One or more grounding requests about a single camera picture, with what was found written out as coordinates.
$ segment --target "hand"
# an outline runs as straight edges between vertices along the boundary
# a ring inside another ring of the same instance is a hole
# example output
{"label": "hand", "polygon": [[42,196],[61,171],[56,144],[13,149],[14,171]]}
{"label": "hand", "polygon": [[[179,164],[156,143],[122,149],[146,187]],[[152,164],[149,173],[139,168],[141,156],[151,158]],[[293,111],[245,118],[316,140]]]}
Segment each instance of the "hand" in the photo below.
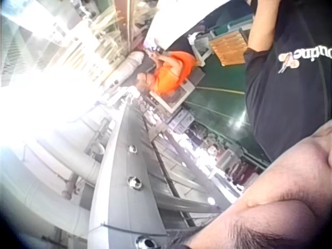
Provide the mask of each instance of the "hand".
{"label": "hand", "polygon": [[154,61],[158,61],[159,57],[160,57],[160,53],[158,53],[157,51],[153,51],[152,54],[150,55],[151,59],[153,59]]}

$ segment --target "cable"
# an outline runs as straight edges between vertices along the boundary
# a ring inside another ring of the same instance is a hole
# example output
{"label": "cable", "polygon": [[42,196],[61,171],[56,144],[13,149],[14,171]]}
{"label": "cable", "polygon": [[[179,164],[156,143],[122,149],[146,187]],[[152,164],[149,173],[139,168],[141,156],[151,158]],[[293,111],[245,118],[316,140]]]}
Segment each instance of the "cable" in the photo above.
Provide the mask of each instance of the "cable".
{"label": "cable", "polygon": [[123,228],[118,228],[118,227],[110,226],[110,225],[105,224],[105,223],[101,224],[100,226],[107,227],[109,229],[120,231],[120,232],[126,232],[126,233],[144,235],[144,236],[148,236],[148,237],[167,237],[168,236],[167,234],[145,233],[145,232],[136,232],[136,231],[126,230],[126,229],[123,229]]}

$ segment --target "ceiling light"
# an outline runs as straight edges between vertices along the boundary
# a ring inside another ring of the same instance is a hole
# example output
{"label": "ceiling light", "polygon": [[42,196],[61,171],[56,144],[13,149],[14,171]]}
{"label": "ceiling light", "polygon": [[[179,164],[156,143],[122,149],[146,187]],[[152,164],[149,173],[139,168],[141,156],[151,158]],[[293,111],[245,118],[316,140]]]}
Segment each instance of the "ceiling light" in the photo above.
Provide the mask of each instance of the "ceiling light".
{"label": "ceiling light", "polygon": [[210,205],[215,205],[216,204],[216,201],[212,198],[212,197],[209,197],[207,199],[207,202],[210,204]]}

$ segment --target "black t-shirt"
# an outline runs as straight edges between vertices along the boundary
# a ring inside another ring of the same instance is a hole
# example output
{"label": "black t-shirt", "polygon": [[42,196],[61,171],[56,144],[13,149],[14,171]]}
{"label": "black t-shirt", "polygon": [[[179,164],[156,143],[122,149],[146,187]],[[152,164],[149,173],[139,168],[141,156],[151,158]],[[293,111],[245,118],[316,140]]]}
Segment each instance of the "black t-shirt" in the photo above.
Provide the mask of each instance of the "black t-shirt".
{"label": "black t-shirt", "polygon": [[272,161],[331,118],[332,6],[304,2],[282,0],[271,50],[244,54],[247,113]]}

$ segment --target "woman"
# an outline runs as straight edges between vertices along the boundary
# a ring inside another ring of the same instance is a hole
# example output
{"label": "woman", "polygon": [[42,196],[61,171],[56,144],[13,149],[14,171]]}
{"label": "woman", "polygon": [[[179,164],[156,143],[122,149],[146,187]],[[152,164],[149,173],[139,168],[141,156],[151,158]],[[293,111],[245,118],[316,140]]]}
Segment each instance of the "woman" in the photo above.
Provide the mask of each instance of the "woman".
{"label": "woman", "polygon": [[153,52],[150,56],[156,63],[153,74],[137,75],[138,90],[151,90],[158,95],[171,94],[189,76],[196,60],[194,56],[182,51],[172,51],[169,55]]}

